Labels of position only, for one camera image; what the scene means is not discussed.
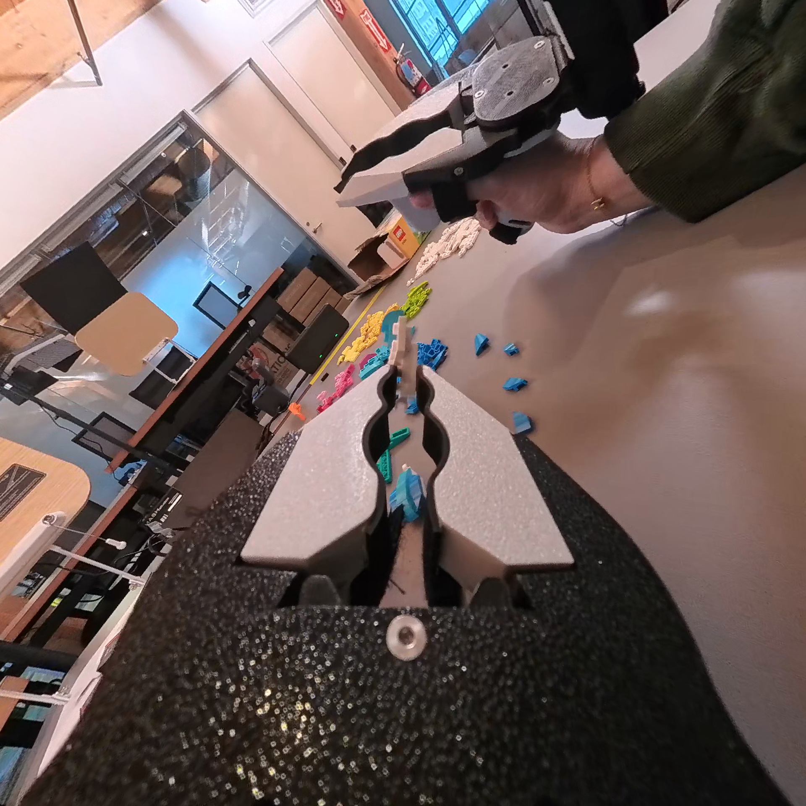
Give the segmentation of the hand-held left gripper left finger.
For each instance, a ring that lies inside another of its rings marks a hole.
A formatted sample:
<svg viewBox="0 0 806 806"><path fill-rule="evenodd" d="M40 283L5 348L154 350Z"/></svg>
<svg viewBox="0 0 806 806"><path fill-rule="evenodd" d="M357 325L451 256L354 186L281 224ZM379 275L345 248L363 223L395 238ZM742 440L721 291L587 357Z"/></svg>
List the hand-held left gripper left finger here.
<svg viewBox="0 0 806 806"><path fill-rule="evenodd" d="M298 433L240 558L251 566L349 584L368 565L368 539L386 514L378 467L398 369L386 365Z"/></svg>

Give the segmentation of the white stepped lego assembly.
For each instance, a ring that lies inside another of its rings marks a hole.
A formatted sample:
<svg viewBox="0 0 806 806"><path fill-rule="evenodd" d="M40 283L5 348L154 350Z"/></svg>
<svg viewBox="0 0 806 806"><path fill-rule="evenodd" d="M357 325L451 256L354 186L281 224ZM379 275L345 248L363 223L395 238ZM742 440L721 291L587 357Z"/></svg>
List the white stepped lego assembly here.
<svg viewBox="0 0 806 806"><path fill-rule="evenodd" d="M398 400L409 407L417 398L418 344L405 316L398 317L393 324L392 336L388 363L398 374Z"/></svg>

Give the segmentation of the person's right forearm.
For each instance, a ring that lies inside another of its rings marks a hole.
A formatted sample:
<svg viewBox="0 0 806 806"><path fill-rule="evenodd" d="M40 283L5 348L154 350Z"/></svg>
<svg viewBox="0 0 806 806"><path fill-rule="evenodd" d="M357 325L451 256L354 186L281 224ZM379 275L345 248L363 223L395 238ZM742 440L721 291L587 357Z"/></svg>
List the person's right forearm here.
<svg viewBox="0 0 806 806"><path fill-rule="evenodd" d="M707 39L605 127L657 207L696 223L805 161L805 2L722 2Z"/></svg>

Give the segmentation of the yellow lego set box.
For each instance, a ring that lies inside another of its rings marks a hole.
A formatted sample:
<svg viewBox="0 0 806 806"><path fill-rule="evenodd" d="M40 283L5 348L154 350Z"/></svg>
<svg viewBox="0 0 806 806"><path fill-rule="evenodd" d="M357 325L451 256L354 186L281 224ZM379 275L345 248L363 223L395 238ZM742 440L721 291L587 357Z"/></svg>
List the yellow lego set box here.
<svg viewBox="0 0 806 806"><path fill-rule="evenodd" d="M362 243L348 268L360 279L345 297L354 300L395 276L415 255L429 231L412 230L395 209L373 235Z"/></svg>

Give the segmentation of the blue and white lego model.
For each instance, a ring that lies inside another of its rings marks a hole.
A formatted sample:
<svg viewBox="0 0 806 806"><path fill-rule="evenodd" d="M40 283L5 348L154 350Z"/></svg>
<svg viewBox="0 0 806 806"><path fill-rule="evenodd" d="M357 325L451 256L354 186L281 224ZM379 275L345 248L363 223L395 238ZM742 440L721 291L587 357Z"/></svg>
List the blue and white lego model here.
<svg viewBox="0 0 806 806"><path fill-rule="evenodd" d="M403 464L398 481L389 496L391 514L397 512L404 524L418 520L426 506L426 492L421 476Z"/></svg>

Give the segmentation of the pile of teal lego pieces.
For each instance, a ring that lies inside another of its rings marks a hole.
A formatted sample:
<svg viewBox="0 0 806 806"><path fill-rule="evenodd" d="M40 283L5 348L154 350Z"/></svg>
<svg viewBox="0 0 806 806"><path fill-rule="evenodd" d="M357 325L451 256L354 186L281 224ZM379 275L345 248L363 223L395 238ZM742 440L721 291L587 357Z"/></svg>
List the pile of teal lego pieces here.
<svg viewBox="0 0 806 806"><path fill-rule="evenodd" d="M404 441L406 441L410 436L410 428L402 427L399 429L395 429L389 435L389 443L388 447L385 451L381 454L380 458L377 459L377 469L380 472L383 480L387 485L390 485L393 481L393 466L392 466L392 459L391 459L391 451L392 449L398 447Z"/></svg>

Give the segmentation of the pile of yellow lego pieces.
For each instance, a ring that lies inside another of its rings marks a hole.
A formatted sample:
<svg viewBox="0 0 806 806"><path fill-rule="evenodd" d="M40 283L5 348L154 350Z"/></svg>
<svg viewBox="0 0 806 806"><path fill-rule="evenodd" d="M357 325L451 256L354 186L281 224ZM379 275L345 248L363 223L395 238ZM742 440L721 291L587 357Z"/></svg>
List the pile of yellow lego pieces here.
<svg viewBox="0 0 806 806"><path fill-rule="evenodd" d="M366 350L376 343L380 336L385 312L378 310L368 315L366 322L360 329L359 335L346 348L337 359L337 364L350 364L355 362Z"/></svg>

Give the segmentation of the person's right hand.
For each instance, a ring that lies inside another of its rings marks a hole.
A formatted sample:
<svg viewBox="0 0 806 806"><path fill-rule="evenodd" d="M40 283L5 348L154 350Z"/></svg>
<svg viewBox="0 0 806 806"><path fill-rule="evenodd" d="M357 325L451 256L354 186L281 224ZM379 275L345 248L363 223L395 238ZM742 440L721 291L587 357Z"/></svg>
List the person's right hand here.
<svg viewBox="0 0 806 806"><path fill-rule="evenodd" d="M505 160L486 176L470 181L466 193L482 227L492 230L501 217L569 235L595 219L587 180L590 146L596 140L554 134Z"/></svg>

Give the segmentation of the red fire extinguisher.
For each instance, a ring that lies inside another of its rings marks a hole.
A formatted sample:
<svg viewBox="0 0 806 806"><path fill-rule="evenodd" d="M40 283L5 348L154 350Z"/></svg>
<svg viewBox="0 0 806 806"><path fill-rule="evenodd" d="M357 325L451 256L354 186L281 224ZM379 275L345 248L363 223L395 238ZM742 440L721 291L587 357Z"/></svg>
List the red fire extinguisher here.
<svg viewBox="0 0 806 806"><path fill-rule="evenodd" d="M415 98L421 97L431 89L427 78L408 58L404 44L401 44L395 55L395 66L398 78Z"/></svg>

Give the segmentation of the grey battery charger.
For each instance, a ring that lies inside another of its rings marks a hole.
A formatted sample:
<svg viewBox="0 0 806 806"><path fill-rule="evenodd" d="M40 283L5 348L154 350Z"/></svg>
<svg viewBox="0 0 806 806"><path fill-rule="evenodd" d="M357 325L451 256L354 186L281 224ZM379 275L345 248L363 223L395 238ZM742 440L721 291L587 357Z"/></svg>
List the grey battery charger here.
<svg viewBox="0 0 806 806"><path fill-rule="evenodd" d="M290 403L290 395L285 387L277 384L272 370L259 359L253 359L251 368L257 373L257 384L251 399L252 406L273 418L282 415Z"/></svg>

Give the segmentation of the brown cardboard boxes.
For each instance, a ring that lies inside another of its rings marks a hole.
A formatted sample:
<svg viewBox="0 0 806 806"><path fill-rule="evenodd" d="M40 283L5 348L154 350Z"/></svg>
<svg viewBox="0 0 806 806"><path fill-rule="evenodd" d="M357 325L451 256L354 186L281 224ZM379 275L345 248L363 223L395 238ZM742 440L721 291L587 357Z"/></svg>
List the brown cardboard boxes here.
<svg viewBox="0 0 806 806"><path fill-rule="evenodd" d="M307 267L291 279L277 301L285 312L304 326L308 326L325 306L343 314L350 304L327 280Z"/></svg>

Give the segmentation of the yellow tape strip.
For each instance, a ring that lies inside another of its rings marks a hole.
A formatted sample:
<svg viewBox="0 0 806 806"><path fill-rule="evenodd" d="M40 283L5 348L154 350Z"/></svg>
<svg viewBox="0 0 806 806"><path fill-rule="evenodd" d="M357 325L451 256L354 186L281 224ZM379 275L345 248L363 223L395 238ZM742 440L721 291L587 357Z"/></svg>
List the yellow tape strip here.
<svg viewBox="0 0 806 806"><path fill-rule="evenodd" d="M329 353L329 355L323 359L321 366L315 371L315 373L311 376L311 378L306 381L308 386L313 386L317 383L317 381L321 378L322 374L327 371L331 370L331 365L337 362L338 356L341 354L341 351L350 341L352 334L359 328L361 322L368 317L370 311L374 309L374 306L377 303L378 298L383 294L385 291L384 285L379 285L371 292L365 294L363 297L355 299L346 309L345 314L348 317L348 328L345 333L337 340L337 344Z"/></svg>

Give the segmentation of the wood-edged desk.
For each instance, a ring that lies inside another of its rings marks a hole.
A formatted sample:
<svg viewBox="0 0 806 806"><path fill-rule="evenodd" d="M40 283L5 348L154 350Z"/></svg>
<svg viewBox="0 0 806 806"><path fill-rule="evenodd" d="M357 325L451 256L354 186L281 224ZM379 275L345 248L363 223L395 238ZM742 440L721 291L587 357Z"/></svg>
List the wood-edged desk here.
<svg viewBox="0 0 806 806"><path fill-rule="evenodd" d="M128 459L136 456L162 458L174 438L190 421L198 418L209 396L248 348L263 335L265 328L278 315L286 316L271 295L272 287L283 274L281 267L272 272L211 347L112 458L106 466L107 473L115 473Z"/></svg>

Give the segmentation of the tan rounded board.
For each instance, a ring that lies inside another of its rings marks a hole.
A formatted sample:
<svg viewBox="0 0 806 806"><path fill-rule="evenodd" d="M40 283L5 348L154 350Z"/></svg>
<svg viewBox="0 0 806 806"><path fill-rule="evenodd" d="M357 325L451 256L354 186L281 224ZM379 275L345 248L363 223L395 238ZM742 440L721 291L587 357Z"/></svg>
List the tan rounded board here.
<svg viewBox="0 0 806 806"><path fill-rule="evenodd" d="M127 292L75 335L79 348L113 373L138 375L178 334L176 322L139 292Z"/></svg>

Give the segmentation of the tan table with sticker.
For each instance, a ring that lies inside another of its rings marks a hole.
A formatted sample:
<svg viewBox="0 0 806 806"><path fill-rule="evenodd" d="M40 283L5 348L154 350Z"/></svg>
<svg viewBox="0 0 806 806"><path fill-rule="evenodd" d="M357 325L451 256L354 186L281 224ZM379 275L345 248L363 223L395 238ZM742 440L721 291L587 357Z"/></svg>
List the tan table with sticker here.
<svg viewBox="0 0 806 806"><path fill-rule="evenodd" d="M62 459L1 438L2 578L23 570L82 510L91 483Z"/></svg>

